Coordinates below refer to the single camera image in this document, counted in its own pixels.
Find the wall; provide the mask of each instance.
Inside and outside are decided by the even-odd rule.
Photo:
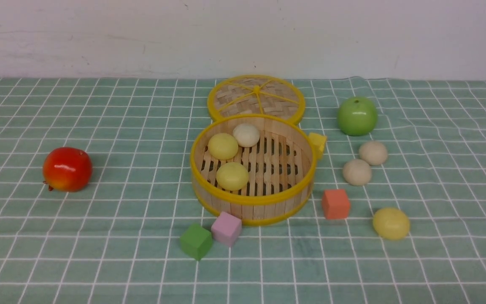
[[[486,79],[481,0],[0,0],[0,76]]]

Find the green cube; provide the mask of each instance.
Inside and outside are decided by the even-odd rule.
[[[213,237],[208,229],[194,223],[181,235],[179,244],[185,254],[200,261],[213,246]]]

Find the green apple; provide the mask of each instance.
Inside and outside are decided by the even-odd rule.
[[[362,136],[376,127],[378,112],[374,103],[365,97],[355,96],[345,100],[337,113],[339,129],[349,136]]]

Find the cube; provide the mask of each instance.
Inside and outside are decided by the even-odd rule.
[[[326,148],[327,137],[318,133],[309,133],[309,140],[316,149],[318,159],[322,159],[324,155],[324,149]]]
[[[214,240],[231,247],[241,234],[241,219],[223,211],[211,226],[211,233]]]
[[[194,223],[181,235],[179,244],[185,254],[200,261],[213,246],[213,237],[208,229]]]
[[[350,200],[345,189],[324,191],[324,196],[322,196],[322,209],[324,210],[324,217],[328,220],[347,218],[350,212]]]

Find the toy apple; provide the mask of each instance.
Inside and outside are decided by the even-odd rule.
[[[77,192],[89,183],[93,165],[80,149],[60,147],[48,154],[42,167],[48,191]]]
[[[339,129],[349,136],[362,136],[370,133],[378,121],[374,103],[365,97],[355,96],[345,100],[337,113]]]

